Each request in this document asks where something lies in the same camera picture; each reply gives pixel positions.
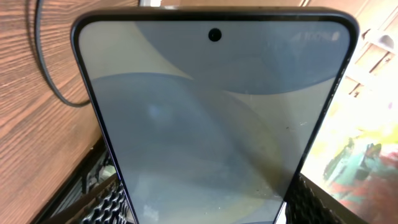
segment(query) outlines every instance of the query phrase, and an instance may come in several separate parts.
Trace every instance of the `wooden table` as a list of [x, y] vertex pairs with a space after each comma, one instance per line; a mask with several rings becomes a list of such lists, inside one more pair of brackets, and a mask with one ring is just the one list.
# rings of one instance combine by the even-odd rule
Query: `wooden table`
[[[87, 94], [70, 47], [75, 18], [136, 0], [45, 0], [42, 46], [49, 72], [72, 101]], [[63, 105], [39, 72], [25, 23], [35, 1], [0, 1], [0, 223], [29, 223], [101, 137], [91, 105]]]

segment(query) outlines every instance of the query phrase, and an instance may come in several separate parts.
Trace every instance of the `phone bezel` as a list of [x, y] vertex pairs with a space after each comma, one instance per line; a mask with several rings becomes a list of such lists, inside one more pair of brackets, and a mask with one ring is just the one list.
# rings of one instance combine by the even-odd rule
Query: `phone bezel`
[[[330, 21], [338, 22], [345, 26], [350, 37], [348, 51], [345, 55], [343, 63], [341, 64], [338, 75], [336, 76], [335, 81], [330, 88], [330, 92], [323, 105], [321, 113], [311, 133], [310, 139], [308, 140], [300, 162], [298, 163], [292, 180], [289, 183], [289, 187], [284, 195], [284, 201], [286, 201], [286, 197], [292, 190], [292, 182], [295, 182], [295, 180], [299, 177], [300, 170], [315, 140], [315, 137], [319, 132], [332, 98], [338, 89], [338, 85], [343, 78], [344, 71], [346, 70], [353, 55], [359, 37], [359, 26], [352, 16], [345, 12], [319, 7], [130, 7], [93, 11], [80, 16], [73, 23], [71, 30], [71, 44], [73, 53], [78, 62], [78, 67], [80, 69], [83, 82], [86, 86], [88, 96], [90, 97], [94, 112], [101, 127], [105, 143], [114, 162], [116, 172], [124, 185], [125, 182], [123, 179], [123, 174], [121, 173], [118, 160], [113, 151], [113, 147], [79, 48], [80, 31], [84, 28], [84, 26], [98, 21]], [[139, 220], [137, 219], [137, 215], [135, 213], [134, 206], [130, 199], [127, 188], [124, 188], [124, 191], [127, 195], [127, 201], [132, 211], [134, 221], [139, 224]], [[280, 215], [282, 205], [283, 202], [281, 203], [279, 211], [274, 218], [274, 223], [277, 220], [277, 217]]]

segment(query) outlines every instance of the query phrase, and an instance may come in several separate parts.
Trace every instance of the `black phone edge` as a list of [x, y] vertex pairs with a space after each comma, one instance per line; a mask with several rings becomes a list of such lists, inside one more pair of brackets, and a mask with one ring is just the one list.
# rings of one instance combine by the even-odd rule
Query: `black phone edge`
[[[104, 136], [106, 146], [115, 165], [116, 172], [124, 186], [126, 186], [126, 183], [123, 179], [118, 160], [113, 151], [79, 48], [78, 39], [81, 30], [87, 24], [98, 21], [330, 21], [337, 22], [345, 26], [348, 29], [350, 37], [347, 53], [326, 98], [310, 139], [308, 140], [307, 146], [305, 147], [302, 157], [297, 165], [296, 171], [293, 174], [292, 180], [289, 183], [288, 189], [283, 198], [284, 201], [286, 201], [286, 198], [292, 194], [292, 183], [299, 178], [299, 173], [304, 165], [315, 137], [320, 130], [322, 122], [325, 119], [333, 96], [336, 93], [340, 81], [342, 80], [346, 68], [354, 54], [359, 38], [359, 25], [354, 17], [345, 12], [324, 7], [122, 7], [91, 11], [81, 15], [72, 24], [70, 38], [73, 54], [76, 58], [88, 96], [93, 105], [99, 126], [101, 127], [101, 132]], [[124, 188], [124, 191], [127, 195], [127, 201], [132, 211], [134, 221], [136, 224], [139, 224], [127, 187]], [[279, 217], [283, 204], [284, 203], [282, 202], [273, 223], [275, 223]]]

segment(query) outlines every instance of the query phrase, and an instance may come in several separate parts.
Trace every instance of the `phone screen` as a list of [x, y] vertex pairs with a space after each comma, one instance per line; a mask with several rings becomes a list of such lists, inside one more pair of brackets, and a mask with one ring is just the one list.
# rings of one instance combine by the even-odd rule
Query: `phone screen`
[[327, 21], [98, 21], [78, 44], [140, 224], [273, 221], [350, 45]]

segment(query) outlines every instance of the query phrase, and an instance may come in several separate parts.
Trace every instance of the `metal grille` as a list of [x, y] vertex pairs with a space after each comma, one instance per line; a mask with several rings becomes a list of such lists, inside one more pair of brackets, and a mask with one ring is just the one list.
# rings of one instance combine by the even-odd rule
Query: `metal grille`
[[96, 202], [86, 209], [79, 224], [126, 224], [129, 207], [122, 184], [113, 184]]
[[323, 206], [301, 177], [288, 197], [285, 214], [286, 224], [345, 224]]

